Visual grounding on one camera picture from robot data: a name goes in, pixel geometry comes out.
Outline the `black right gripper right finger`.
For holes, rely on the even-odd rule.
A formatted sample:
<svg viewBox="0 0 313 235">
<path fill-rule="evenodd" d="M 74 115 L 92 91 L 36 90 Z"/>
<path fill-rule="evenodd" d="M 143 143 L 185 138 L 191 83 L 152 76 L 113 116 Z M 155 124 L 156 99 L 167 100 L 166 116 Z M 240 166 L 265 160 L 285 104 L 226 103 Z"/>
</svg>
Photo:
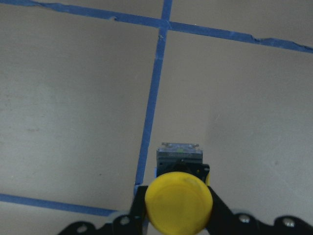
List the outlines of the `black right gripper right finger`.
<svg viewBox="0 0 313 235">
<path fill-rule="evenodd" d="M 313 235 L 313 226 L 291 215 L 277 217 L 272 225 L 261 222 L 249 213 L 233 213 L 212 187 L 211 217 L 206 230 L 210 235 Z"/>
</svg>

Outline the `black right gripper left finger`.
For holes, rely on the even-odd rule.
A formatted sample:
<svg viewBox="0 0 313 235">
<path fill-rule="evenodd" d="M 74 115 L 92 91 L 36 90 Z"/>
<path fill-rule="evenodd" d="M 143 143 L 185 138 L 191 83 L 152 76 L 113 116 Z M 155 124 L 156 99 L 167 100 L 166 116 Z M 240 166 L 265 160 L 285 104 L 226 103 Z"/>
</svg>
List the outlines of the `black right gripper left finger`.
<svg viewBox="0 0 313 235">
<path fill-rule="evenodd" d="M 86 221 L 71 223 L 59 234 L 61 235 L 145 235 L 148 219 L 145 206 L 147 186 L 139 186 L 136 190 L 132 205 L 128 211 L 111 213 L 103 226 L 96 228 Z"/>
</svg>

